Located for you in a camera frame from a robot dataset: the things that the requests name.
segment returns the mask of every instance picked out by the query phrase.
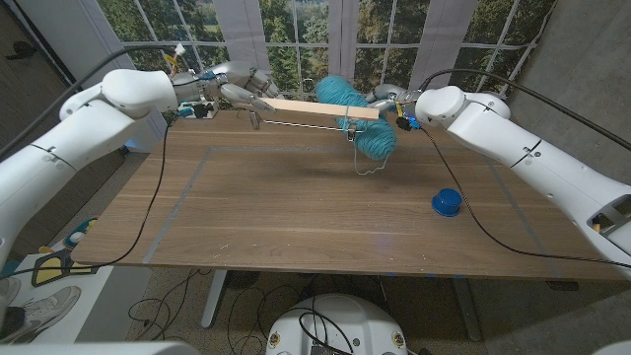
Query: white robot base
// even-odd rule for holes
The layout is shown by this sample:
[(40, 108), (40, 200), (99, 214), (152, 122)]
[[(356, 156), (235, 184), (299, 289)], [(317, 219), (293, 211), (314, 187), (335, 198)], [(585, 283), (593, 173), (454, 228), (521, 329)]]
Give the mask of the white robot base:
[[(323, 318), (314, 316), (310, 310), (315, 310)], [(317, 334), (321, 342), (346, 353), (407, 354), (401, 327), (389, 314), (366, 300), (344, 294), (315, 296), (315, 299), (306, 299), (286, 312), (272, 325), (265, 354), (337, 354), (312, 340), (299, 321), (311, 335)]]

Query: blue cup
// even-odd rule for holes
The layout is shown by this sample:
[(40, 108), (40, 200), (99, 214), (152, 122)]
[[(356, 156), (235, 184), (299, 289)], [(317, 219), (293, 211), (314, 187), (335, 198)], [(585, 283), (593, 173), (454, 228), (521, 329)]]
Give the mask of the blue cup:
[(452, 188), (443, 188), (432, 198), (432, 207), (445, 217), (454, 217), (460, 212), (462, 197)]

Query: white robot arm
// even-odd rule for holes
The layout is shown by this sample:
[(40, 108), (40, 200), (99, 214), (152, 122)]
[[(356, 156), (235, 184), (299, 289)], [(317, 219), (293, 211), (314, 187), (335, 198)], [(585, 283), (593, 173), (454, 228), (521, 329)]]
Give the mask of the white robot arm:
[(259, 97), (279, 95), (267, 76), (233, 61), (171, 78), (162, 71), (113, 70), (68, 99), (59, 124), (0, 163), (0, 267), (34, 214), (78, 171), (128, 141), (151, 107), (165, 111), (217, 96), (273, 112)]
[[(509, 108), (492, 95), (453, 86), (427, 90), (414, 111), (419, 121), (443, 126), (463, 146), (509, 167), (561, 209), (604, 258), (631, 264), (631, 186), (512, 123)], [(617, 267), (631, 279), (631, 269)]]

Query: yarn ball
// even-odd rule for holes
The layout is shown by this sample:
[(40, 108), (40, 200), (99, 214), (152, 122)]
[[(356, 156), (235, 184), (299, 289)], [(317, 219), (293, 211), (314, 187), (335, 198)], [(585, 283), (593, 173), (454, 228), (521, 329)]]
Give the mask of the yarn ball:
[[(327, 76), (315, 86), (317, 100), (323, 104), (351, 107), (366, 107), (368, 102), (344, 78)], [(340, 128), (346, 130), (351, 123), (357, 124), (357, 130), (363, 131), (355, 136), (355, 146), (372, 160), (387, 158), (396, 149), (396, 134), (380, 114), (377, 121), (335, 118)]]

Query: sneaker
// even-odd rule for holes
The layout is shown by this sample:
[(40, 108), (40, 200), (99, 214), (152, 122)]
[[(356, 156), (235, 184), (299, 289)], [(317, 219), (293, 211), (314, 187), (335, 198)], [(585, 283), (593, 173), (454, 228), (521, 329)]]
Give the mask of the sneaker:
[(15, 277), (0, 280), (0, 295), (4, 295), (7, 298), (7, 305), (11, 305), (16, 296), (18, 296), (21, 285), (22, 282)]
[(24, 325), (0, 340), (1, 343), (31, 342), (44, 330), (63, 319), (79, 300), (81, 289), (77, 286), (65, 287), (54, 295), (23, 306)]

